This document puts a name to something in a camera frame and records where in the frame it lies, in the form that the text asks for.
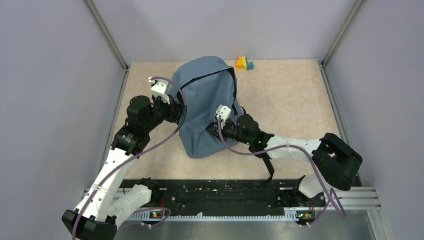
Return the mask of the blue student backpack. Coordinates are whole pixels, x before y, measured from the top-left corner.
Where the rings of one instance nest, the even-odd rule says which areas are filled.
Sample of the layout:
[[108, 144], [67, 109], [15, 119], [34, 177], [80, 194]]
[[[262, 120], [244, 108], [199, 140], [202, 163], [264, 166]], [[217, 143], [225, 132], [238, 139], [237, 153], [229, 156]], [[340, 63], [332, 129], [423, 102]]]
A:
[[[183, 64], [172, 76], [181, 91], [170, 91], [175, 101], [187, 101], [187, 113], [179, 130], [180, 139], [186, 154], [193, 159], [210, 157], [227, 146], [239, 142], [228, 140], [223, 144], [212, 135], [212, 123], [216, 123], [216, 110], [220, 105], [229, 107], [230, 119], [236, 123], [238, 118], [247, 115], [237, 100], [237, 77], [235, 69], [217, 56], [204, 56]], [[266, 168], [271, 177], [275, 169]]]

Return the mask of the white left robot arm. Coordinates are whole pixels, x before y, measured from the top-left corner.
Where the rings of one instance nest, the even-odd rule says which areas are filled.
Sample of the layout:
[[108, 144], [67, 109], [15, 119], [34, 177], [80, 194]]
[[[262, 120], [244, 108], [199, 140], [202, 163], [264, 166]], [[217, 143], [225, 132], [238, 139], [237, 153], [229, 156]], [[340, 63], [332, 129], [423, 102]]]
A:
[[73, 210], [66, 210], [62, 222], [76, 240], [112, 240], [119, 227], [137, 210], [160, 202], [158, 185], [142, 179], [129, 193], [114, 201], [128, 171], [143, 155], [157, 149], [168, 140], [147, 149], [150, 133], [164, 121], [179, 127], [187, 116], [187, 101], [168, 96], [136, 96], [126, 110], [124, 126], [112, 141], [107, 159], [90, 190]]

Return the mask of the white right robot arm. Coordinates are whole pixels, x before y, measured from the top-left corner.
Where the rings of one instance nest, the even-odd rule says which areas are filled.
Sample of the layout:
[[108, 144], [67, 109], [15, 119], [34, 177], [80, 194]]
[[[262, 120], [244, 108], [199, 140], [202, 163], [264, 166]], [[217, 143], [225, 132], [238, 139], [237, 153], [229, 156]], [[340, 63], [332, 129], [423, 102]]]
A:
[[223, 113], [216, 114], [214, 134], [226, 144], [228, 140], [247, 145], [247, 155], [256, 156], [272, 170], [271, 160], [290, 159], [309, 163], [313, 173], [301, 177], [293, 200], [307, 206], [314, 197], [331, 189], [349, 191], [363, 164], [362, 156], [333, 133], [319, 139], [284, 138], [262, 131], [249, 115], [233, 122]]

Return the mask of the colourful sticky note stack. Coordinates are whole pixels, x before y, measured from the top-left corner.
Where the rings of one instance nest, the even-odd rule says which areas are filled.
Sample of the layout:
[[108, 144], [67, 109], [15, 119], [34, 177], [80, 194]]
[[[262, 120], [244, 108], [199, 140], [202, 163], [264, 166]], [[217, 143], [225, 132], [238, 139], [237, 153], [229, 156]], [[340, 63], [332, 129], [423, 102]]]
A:
[[239, 56], [235, 67], [237, 69], [243, 69], [245, 71], [250, 71], [250, 70], [253, 70], [255, 68], [255, 65], [252, 61], [248, 61], [248, 59], [245, 56]]

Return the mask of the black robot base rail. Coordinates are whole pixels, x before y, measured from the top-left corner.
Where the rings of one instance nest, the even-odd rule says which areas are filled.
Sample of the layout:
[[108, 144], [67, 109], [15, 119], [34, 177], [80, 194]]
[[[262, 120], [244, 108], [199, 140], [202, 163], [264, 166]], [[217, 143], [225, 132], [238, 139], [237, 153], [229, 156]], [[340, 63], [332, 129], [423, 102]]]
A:
[[322, 193], [308, 199], [298, 191], [298, 180], [125, 180], [119, 191], [128, 194], [138, 184], [153, 186], [145, 208], [165, 207], [171, 218], [192, 220], [297, 220], [301, 214], [326, 205]]

